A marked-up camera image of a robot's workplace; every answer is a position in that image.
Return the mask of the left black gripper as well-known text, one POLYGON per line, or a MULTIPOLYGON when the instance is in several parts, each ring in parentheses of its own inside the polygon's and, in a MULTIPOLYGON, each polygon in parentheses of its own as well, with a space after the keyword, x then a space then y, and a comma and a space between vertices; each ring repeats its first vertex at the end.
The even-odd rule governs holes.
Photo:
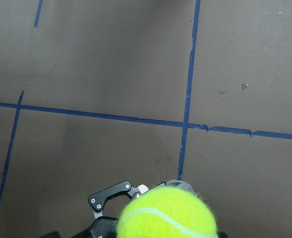
MULTIPOLYGON (((125 195, 130 200, 142 194, 142 185, 133 187, 130 181, 125 180, 109 188, 91 194, 88 203, 95 212, 102 212, 104 205, 110 199, 125 195)), ((101 216, 93 224, 72 236, 71 238, 115 238, 118 218, 101 216)))

